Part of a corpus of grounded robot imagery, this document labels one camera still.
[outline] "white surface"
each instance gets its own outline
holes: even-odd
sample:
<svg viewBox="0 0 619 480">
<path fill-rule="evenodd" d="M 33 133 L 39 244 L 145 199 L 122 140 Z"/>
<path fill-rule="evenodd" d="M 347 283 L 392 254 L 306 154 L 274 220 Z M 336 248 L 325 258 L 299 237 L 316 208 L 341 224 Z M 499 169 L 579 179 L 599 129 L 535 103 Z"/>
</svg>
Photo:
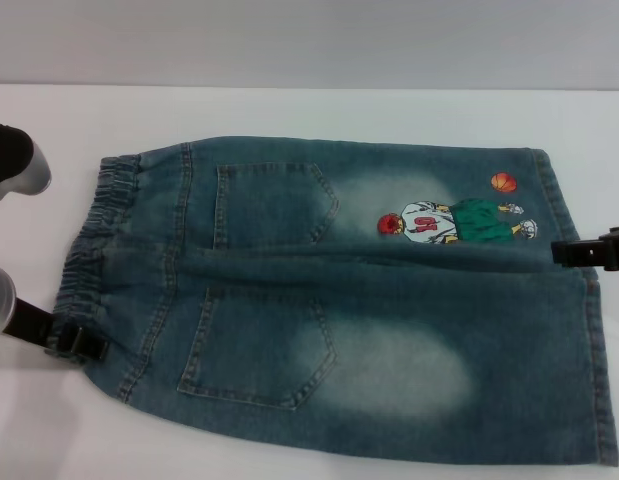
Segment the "white surface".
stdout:
<svg viewBox="0 0 619 480">
<path fill-rule="evenodd" d="M 0 82 L 619 89 L 619 0 L 0 0 Z"/>
<path fill-rule="evenodd" d="M 100 158 L 217 135 L 540 147 L 583 237 L 619 225 L 619 93 L 0 86 L 0 122 L 29 132 L 54 176 L 44 194 L 0 203 L 0 266 L 23 299 L 45 309 Z M 619 434 L 619 273 L 601 281 Z M 2 336 L 0 480 L 11 478 L 619 479 L 619 469 L 439 466 L 225 438 L 136 412 Z"/>
</svg>

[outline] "black clamp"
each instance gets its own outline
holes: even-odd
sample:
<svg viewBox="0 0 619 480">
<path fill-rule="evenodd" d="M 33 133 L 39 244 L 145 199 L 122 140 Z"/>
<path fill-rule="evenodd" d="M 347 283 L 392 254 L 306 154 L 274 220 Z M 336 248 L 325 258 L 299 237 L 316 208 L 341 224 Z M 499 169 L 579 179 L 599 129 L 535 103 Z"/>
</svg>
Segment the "black clamp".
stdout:
<svg viewBox="0 0 619 480">
<path fill-rule="evenodd" d="M 619 227 L 611 228 L 598 240 L 553 242 L 551 252 L 554 263 L 563 267 L 604 267 L 610 272 L 618 271 Z"/>
<path fill-rule="evenodd" d="M 58 353 L 73 354 L 89 360 L 102 360 L 109 342 L 75 323 L 66 323 L 60 331 L 56 350 Z"/>
<path fill-rule="evenodd" d="M 18 298 L 14 314 L 3 333 L 47 347 L 54 321 L 52 314 Z M 77 355 L 87 360 L 102 360 L 108 347 L 109 342 L 89 329 L 68 322 L 60 330 L 56 351 L 63 356 Z"/>
</svg>

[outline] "back pocket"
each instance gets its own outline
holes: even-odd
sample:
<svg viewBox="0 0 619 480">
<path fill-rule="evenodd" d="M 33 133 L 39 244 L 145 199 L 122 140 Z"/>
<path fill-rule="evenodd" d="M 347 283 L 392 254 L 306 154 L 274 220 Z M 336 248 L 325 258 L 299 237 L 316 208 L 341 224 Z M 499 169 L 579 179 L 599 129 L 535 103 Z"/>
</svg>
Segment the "back pocket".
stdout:
<svg viewBox="0 0 619 480">
<path fill-rule="evenodd" d="M 316 300 L 209 289 L 178 391 L 293 410 L 335 360 Z"/>
<path fill-rule="evenodd" d="M 331 186 L 313 163 L 221 165 L 214 248 L 315 243 L 338 207 Z"/>
</svg>

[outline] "jeans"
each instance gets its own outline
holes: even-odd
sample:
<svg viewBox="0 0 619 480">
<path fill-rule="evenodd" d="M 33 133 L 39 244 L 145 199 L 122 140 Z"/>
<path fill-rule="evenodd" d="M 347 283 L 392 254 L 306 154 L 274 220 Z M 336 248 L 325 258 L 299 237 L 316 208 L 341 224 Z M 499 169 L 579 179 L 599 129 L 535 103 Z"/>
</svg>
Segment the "jeans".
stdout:
<svg viewBox="0 0 619 480">
<path fill-rule="evenodd" d="M 209 139 L 103 160 L 55 314 L 110 341 L 106 394 L 210 432 L 617 465 L 575 239 L 540 150 Z"/>
</svg>

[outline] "embroidery patch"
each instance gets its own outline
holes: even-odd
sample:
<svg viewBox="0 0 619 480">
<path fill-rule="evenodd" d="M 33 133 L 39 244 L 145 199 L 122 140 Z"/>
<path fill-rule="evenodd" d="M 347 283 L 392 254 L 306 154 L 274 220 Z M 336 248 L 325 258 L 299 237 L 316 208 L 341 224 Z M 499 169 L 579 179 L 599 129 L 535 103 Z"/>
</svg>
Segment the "embroidery patch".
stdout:
<svg viewBox="0 0 619 480">
<path fill-rule="evenodd" d="M 521 215 L 524 210 L 513 203 L 498 205 L 476 198 L 452 206 L 416 202 L 407 205 L 400 215 L 383 215 L 378 221 L 378 231 L 384 235 L 404 233 L 412 242 L 445 244 L 457 241 L 508 242 L 516 237 L 532 239 L 537 236 L 535 221 L 523 220 L 510 225 L 500 220 L 501 213 Z"/>
<path fill-rule="evenodd" d="M 491 186 L 499 192 L 510 193 L 516 191 L 518 182 L 508 173 L 502 172 L 491 177 Z"/>
</svg>

